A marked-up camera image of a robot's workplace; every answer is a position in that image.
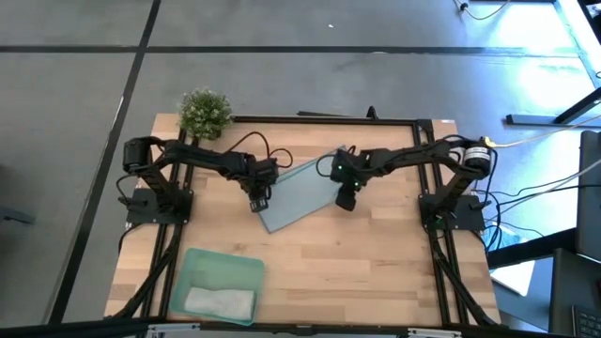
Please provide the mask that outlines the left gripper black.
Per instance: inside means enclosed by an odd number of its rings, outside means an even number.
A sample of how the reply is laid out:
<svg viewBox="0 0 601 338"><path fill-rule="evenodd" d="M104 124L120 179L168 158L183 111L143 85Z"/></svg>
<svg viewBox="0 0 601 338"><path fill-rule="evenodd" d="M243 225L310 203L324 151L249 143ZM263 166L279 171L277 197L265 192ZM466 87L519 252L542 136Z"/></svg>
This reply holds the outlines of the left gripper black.
<svg viewBox="0 0 601 338"><path fill-rule="evenodd" d="M272 184L273 176L246 177L242 180L242 189L251 200L250 208L253 213L260 212L269 207Z"/></svg>

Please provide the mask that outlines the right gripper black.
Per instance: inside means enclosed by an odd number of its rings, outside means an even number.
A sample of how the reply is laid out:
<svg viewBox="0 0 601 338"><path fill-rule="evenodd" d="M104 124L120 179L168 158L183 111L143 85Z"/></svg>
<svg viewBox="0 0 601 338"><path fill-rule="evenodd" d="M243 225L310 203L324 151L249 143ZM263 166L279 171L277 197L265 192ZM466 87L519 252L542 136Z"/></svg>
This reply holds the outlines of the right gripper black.
<svg viewBox="0 0 601 338"><path fill-rule="evenodd" d="M352 211L356 206L356 192L359 192L364 186L364 180L361 176L348 173L338 173L334 176L336 182L341 184L337 192L335 204L347 211Z"/></svg>

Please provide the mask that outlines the light blue microfiber towel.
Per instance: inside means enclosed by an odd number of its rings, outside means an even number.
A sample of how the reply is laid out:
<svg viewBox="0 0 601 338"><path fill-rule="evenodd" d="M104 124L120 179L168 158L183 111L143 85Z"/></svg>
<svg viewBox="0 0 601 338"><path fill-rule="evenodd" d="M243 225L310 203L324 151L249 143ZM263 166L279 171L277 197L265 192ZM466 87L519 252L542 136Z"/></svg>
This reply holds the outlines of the light blue microfiber towel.
<svg viewBox="0 0 601 338"><path fill-rule="evenodd" d="M332 156L340 145L281 175L271 186L269 207L259 212L268 233L277 232L334 202L340 183L329 178Z"/></svg>

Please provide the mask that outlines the green translucent plastic basket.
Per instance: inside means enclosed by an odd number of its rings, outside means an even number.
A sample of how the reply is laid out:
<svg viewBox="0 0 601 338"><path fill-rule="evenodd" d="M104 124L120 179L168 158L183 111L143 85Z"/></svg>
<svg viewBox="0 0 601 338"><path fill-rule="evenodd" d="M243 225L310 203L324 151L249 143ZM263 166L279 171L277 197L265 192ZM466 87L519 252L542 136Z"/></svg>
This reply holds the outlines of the green translucent plastic basket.
<svg viewBox="0 0 601 338"><path fill-rule="evenodd" d="M264 286L265 264L262 260L201 249L189 249L183 257L169 310L178 315L191 315L217 321L250 326L254 323ZM212 315L199 315L184 310L184 302L193 287L209 290L254 291L254 311L250 320L233 320Z"/></svg>

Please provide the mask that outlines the grey waffle microfiber towel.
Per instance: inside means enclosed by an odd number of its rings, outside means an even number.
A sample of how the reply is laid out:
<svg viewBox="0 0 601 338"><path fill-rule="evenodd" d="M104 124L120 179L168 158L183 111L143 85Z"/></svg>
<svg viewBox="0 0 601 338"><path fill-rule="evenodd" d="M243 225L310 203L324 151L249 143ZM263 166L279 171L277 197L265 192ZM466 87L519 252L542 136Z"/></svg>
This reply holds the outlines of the grey waffle microfiber towel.
<svg viewBox="0 0 601 338"><path fill-rule="evenodd" d="M254 291L193 287L185 299L184 310L199 315L250 320L254 311Z"/></svg>

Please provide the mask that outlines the small potted green plant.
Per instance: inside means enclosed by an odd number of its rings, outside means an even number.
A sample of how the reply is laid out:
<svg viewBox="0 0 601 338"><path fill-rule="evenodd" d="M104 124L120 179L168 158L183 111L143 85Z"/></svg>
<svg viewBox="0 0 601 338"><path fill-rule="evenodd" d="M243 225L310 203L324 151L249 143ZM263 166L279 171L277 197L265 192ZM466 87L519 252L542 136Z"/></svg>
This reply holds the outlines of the small potted green plant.
<svg viewBox="0 0 601 338"><path fill-rule="evenodd" d="M232 107L226 95L209 89L183 95L178 124L191 137L214 141L231 123Z"/></svg>

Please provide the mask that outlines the white paper sheet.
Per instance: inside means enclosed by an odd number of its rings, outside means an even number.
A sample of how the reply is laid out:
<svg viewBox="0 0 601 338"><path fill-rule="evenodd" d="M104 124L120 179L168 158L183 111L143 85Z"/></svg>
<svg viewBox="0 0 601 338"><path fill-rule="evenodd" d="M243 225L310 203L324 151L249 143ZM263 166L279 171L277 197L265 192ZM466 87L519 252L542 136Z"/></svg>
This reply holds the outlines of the white paper sheet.
<svg viewBox="0 0 601 338"><path fill-rule="evenodd" d="M522 262L513 266L492 269L490 276L494 282L513 291L521 297L529 292L535 262Z"/></svg>

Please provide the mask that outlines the black floor bar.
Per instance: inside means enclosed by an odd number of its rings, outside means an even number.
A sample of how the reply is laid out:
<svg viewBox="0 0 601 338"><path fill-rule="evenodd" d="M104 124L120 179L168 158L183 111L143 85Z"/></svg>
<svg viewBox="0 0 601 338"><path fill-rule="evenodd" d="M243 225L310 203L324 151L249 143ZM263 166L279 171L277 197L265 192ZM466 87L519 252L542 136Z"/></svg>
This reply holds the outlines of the black floor bar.
<svg viewBox="0 0 601 338"><path fill-rule="evenodd" d="M557 249L569 252L576 250L577 230L563 230L548 236L507 246L488 254L487 264L490 269L504 268L542 257L553 255Z"/></svg>

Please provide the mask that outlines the black T-shaped stand foot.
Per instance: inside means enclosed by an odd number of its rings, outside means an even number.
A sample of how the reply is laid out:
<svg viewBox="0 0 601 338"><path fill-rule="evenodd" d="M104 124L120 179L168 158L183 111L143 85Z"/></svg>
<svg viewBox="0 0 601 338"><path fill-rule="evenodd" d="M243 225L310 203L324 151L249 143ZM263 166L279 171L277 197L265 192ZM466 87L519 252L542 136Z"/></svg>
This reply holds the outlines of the black T-shaped stand foot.
<svg viewBox="0 0 601 338"><path fill-rule="evenodd" d="M505 117L507 125L536 126L536 127L575 127L588 125L601 128L601 121L594 122L583 116L592 108L601 105L601 87L579 100L570 108L557 116L550 115L508 115Z"/></svg>

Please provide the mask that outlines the black side desk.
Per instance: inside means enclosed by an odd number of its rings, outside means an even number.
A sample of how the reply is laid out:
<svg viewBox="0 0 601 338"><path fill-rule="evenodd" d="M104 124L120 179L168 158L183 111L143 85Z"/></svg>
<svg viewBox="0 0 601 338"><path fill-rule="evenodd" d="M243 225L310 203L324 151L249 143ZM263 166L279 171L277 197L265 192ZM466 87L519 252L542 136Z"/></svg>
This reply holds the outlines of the black side desk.
<svg viewBox="0 0 601 338"><path fill-rule="evenodd" d="M553 255L549 331L577 338L572 307L601 314L601 263L558 249Z"/></svg>

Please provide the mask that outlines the dark grey computer case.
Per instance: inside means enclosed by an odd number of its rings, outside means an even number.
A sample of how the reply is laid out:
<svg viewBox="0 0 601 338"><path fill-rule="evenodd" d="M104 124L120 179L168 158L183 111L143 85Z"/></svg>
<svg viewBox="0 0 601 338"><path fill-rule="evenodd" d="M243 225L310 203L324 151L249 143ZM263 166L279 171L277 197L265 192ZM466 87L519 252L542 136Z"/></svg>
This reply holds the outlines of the dark grey computer case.
<svg viewBox="0 0 601 338"><path fill-rule="evenodd" d="M601 262L601 131L580 135L577 243L580 254Z"/></svg>

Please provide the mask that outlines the black keyboard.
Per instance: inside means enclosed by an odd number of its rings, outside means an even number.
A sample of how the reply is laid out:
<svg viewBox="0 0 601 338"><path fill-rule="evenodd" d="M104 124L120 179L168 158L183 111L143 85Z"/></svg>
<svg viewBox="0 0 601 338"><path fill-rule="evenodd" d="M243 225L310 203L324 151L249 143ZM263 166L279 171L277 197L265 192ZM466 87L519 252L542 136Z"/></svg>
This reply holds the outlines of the black keyboard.
<svg viewBox="0 0 601 338"><path fill-rule="evenodd" d="M572 317L573 331L577 338L601 338L601 314L573 306Z"/></svg>

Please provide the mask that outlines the black aluminium table frame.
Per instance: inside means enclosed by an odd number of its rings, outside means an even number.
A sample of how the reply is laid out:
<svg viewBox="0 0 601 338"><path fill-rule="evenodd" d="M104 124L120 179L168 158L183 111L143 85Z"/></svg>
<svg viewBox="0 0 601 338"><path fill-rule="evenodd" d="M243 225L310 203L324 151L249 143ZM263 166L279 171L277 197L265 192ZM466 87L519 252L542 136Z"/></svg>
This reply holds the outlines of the black aluminium table frame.
<svg viewBox="0 0 601 338"><path fill-rule="evenodd" d="M175 115L156 117L149 136L224 153L274 158L279 176L340 145L399 149L458 135L444 121L341 116L238 116L214 142L183 131ZM418 198L455 174L422 164L373 177L346 211L333 203L274 233L234 180L183 163L164 178L193 192L186 223L128 225L109 299L99 321L63 319L60 291L47 324L1 329L0 338L118 338L175 329L387 334L408 338L568 338L497 323L484 247L470 231L426 229ZM169 310L189 249L260 259L264 286L254 323L241 326Z"/></svg>

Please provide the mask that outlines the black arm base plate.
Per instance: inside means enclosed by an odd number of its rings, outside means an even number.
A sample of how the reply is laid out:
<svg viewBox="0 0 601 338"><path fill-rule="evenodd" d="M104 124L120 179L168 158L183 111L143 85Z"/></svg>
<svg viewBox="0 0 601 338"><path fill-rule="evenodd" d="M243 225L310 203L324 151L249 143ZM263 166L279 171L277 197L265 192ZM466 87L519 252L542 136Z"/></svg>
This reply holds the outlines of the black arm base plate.
<svg viewBox="0 0 601 338"><path fill-rule="evenodd" d="M435 196L423 194L418 198L422 225L426 229L482 231L485 220L475 195L461 195L454 211L437 210Z"/></svg>
<svg viewBox="0 0 601 338"><path fill-rule="evenodd" d="M151 189L136 189L132 197L120 196L118 201L127 211L127 223L186 223L190 219L193 192L175 189L157 193Z"/></svg>

